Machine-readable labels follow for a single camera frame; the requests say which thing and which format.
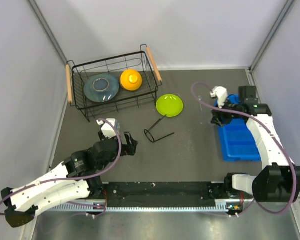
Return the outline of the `clear tube rack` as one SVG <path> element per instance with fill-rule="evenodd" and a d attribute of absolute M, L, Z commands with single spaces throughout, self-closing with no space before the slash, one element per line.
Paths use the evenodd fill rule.
<path fill-rule="evenodd" d="M 116 132 L 120 135 L 120 129 L 121 129 L 121 126 L 120 126 L 120 123 L 119 121 L 116 119 L 115 120 L 115 130 Z"/>

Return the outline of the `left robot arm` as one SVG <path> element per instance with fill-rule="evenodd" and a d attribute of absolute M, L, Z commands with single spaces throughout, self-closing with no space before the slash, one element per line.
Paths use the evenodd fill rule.
<path fill-rule="evenodd" d="M 1 197 L 7 223 L 18 228 L 64 203 L 99 198 L 104 191 L 101 175 L 120 157 L 136 153 L 138 142 L 129 132 L 124 137 L 125 144 L 100 132 L 100 140 L 92 147 L 73 153 L 42 177 L 19 188 L 4 188 Z"/>

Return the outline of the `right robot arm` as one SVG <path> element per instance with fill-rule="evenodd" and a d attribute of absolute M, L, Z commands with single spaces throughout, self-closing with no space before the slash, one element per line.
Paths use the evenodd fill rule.
<path fill-rule="evenodd" d="M 300 166 L 284 152 L 267 104 L 259 103 L 255 86 L 238 88 L 238 103 L 230 100 L 228 91 L 216 86 L 210 96 L 217 100 L 212 110 L 212 123 L 224 127 L 242 119 L 251 133 L 260 155 L 262 170 L 257 176 L 229 173 L 223 192 L 235 198 L 241 192 L 252 195 L 260 203 L 295 202 L 300 193 Z"/>

